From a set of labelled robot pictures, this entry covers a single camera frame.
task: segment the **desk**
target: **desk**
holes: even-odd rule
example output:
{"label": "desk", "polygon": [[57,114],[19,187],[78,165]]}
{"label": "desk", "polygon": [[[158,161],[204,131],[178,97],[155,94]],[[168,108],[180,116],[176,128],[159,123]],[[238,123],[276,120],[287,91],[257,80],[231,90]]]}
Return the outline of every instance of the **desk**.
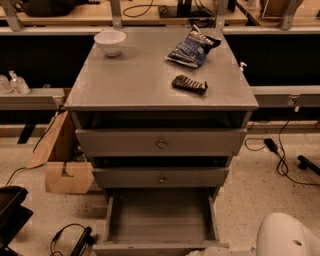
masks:
{"label": "desk", "polygon": [[[135,6],[138,4],[150,4],[150,1],[121,1],[121,9]],[[155,0],[154,5],[172,5],[170,0]],[[130,10],[130,15],[136,15],[142,13],[147,7],[136,8]],[[107,26],[112,25],[111,7],[110,2],[105,1],[99,5],[80,5],[74,8],[74,10],[63,17],[29,17],[25,13],[18,13],[18,18],[25,26],[73,26],[73,25],[88,25],[88,26]],[[4,20],[5,13],[0,7],[0,19]],[[161,19],[158,13],[158,7],[153,6],[146,14],[138,18],[129,18],[122,16],[124,25],[185,25],[188,24],[188,19]],[[236,8],[235,12],[227,11],[226,24],[229,25],[244,25],[248,21],[248,18]]]}
{"label": "desk", "polygon": [[[238,0],[237,5],[240,10],[257,26],[275,27],[279,25],[279,20],[261,18],[260,9],[249,9],[246,0]],[[320,26],[320,19],[316,18],[320,10],[319,0],[304,0],[297,9],[293,25],[294,26]]]}

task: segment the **black bag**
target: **black bag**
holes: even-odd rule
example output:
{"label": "black bag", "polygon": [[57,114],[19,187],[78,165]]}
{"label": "black bag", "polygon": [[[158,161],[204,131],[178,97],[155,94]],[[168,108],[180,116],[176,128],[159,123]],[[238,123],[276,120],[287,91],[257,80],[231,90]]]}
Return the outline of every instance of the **black bag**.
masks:
{"label": "black bag", "polygon": [[31,17],[56,17],[69,14],[73,8],[88,0],[25,0],[15,5],[17,11],[25,12]]}

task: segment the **snack bag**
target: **snack bag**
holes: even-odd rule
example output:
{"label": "snack bag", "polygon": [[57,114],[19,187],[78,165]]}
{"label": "snack bag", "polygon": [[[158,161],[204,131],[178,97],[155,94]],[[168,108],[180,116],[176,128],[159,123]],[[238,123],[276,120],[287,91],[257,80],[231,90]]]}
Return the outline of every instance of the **snack bag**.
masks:
{"label": "snack bag", "polygon": [[166,59],[185,66],[198,68],[204,64],[206,55],[210,50],[220,44],[221,40],[201,34],[199,28],[193,25],[187,38],[179,43],[176,48],[166,56]]}

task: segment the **white object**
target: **white object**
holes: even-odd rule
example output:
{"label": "white object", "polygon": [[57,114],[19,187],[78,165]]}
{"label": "white object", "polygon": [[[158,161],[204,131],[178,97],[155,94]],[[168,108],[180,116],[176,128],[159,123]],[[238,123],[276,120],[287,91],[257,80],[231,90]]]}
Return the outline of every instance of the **white object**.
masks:
{"label": "white object", "polygon": [[244,68],[247,67],[248,65],[244,62],[240,62],[240,71],[244,71]]}
{"label": "white object", "polygon": [[0,75],[0,93],[11,92],[13,88],[10,85],[8,78],[4,75]]}
{"label": "white object", "polygon": [[30,92],[26,81],[22,77],[17,76],[13,70],[9,71],[9,74],[11,76],[10,85],[16,93],[27,94]]}
{"label": "white object", "polygon": [[107,56],[117,56],[126,41],[126,34],[119,30],[103,30],[96,34],[94,41]]}
{"label": "white object", "polygon": [[261,223],[257,256],[319,256],[320,241],[297,219],[272,213]]}

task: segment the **closed drawer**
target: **closed drawer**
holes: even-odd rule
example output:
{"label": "closed drawer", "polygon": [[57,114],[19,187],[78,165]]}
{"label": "closed drawer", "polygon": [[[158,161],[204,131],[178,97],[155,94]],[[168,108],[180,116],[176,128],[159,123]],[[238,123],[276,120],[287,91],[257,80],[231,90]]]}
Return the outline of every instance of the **closed drawer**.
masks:
{"label": "closed drawer", "polygon": [[113,189],[97,256],[184,256],[218,243],[206,188]]}
{"label": "closed drawer", "polygon": [[130,168],[94,169],[97,184],[104,188],[212,187],[222,186],[228,168]]}
{"label": "closed drawer", "polygon": [[98,129],[77,130],[87,157],[101,156],[232,156],[246,129]]}

